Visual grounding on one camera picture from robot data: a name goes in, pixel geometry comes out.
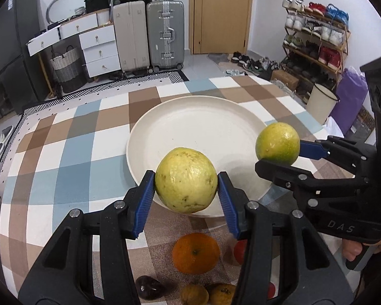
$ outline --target white trash can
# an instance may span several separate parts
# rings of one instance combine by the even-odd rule
[[[331,90],[320,84],[314,84],[306,110],[320,125],[323,125],[340,99]]]

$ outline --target plate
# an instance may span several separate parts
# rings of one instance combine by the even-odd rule
[[[202,152],[217,173],[226,171],[234,187],[251,200],[259,200],[271,182],[254,171],[256,139],[266,125],[246,108],[219,97],[186,96],[166,101],[146,112],[134,125],[127,143],[127,164],[136,182],[147,170],[156,171],[165,155],[176,147]],[[157,195],[153,199],[163,205]],[[222,217],[218,195],[200,218]]]

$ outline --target patterned rug border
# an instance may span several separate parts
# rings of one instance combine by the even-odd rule
[[[171,82],[177,83],[177,82],[182,82],[182,81],[189,81],[189,79],[186,77],[186,75],[181,71],[181,70],[175,70],[175,71],[163,71],[159,73],[152,73],[146,76],[140,76],[140,77],[133,77],[125,80],[117,80],[117,81],[112,81],[106,84],[101,84],[101,85],[95,85],[90,88],[82,89],[80,91],[67,94],[65,95],[62,99],[52,99],[44,102],[38,102],[35,106],[29,107],[23,111],[23,114],[20,118],[20,121],[18,122],[17,126],[15,127],[13,133],[11,134],[10,140],[7,142],[7,145],[4,149],[3,155],[0,157],[0,174],[2,172],[3,164],[4,161],[6,160],[8,151],[11,148],[12,143],[14,142],[15,136],[17,135],[18,131],[20,130],[21,126],[23,125],[25,119],[28,116],[33,115],[34,113],[40,112],[42,110],[45,110],[47,108],[50,108],[52,106],[56,106],[60,103],[65,103],[67,101],[70,101],[71,99],[75,99],[77,97],[82,97],[84,95],[88,95],[91,93],[96,93],[100,92],[105,89],[110,89],[110,88],[116,88],[120,86],[125,86],[128,84],[134,84],[137,82],[145,82],[148,80],[155,80],[155,79],[162,79],[166,78],[168,75],[169,79]]]

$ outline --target orange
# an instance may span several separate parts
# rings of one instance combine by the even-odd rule
[[[220,258],[220,249],[214,238],[192,233],[176,241],[172,261],[178,271],[185,274],[203,274],[213,269]]]

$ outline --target checkered tablecloth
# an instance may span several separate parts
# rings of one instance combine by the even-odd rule
[[[290,124],[301,139],[314,141],[327,137],[321,125],[293,98],[270,82],[253,76],[180,82],[121,92],[115,91],[84,104],[79,102],[81,98],[76,98],[70,108],[58,105],[57,113],[47,109],[24,121],[11,147],[13,152],[6,158],[8,176],[0,179],[5,186],[0,214],[0,252],[6,282],[13,293],[19,291],[43,246],[71,209],[102,210],[122,199],[127,190],[135,186],[125,157],[130,129],[144,113],[162,102],[185,95],[222,97],[250,110],[266,124],[275,121]],[[349,176],[325,161],[299,158],[298,163],[317,178]],[[261,203],[285,213],[296,208],[291,193],[276,186],[261,198]],[[206,274],[188,276],[174,268],[171,250],[179,237],[195,231],[209,234],[218,241],[221,260]],[[332,253],[340,257],[340,241],[330,236],[325,236],[325,241]],[[144,232],[127,244],[134,278],[150,275],[174,286],[168,295],[156,301],[163,304],[179,303],[179,288],[186,283],[236,283],[240,273],[240,266],[232,256],[235,240],[224,218],[193,218],[153,203]],[[102,296],[96,237],[93,262],[96,294]],[[274,250],[271,279],[275,283],[278,264],[279,252]],[[350,278],[351,272],[345,273],[356,287],[358,279]]]

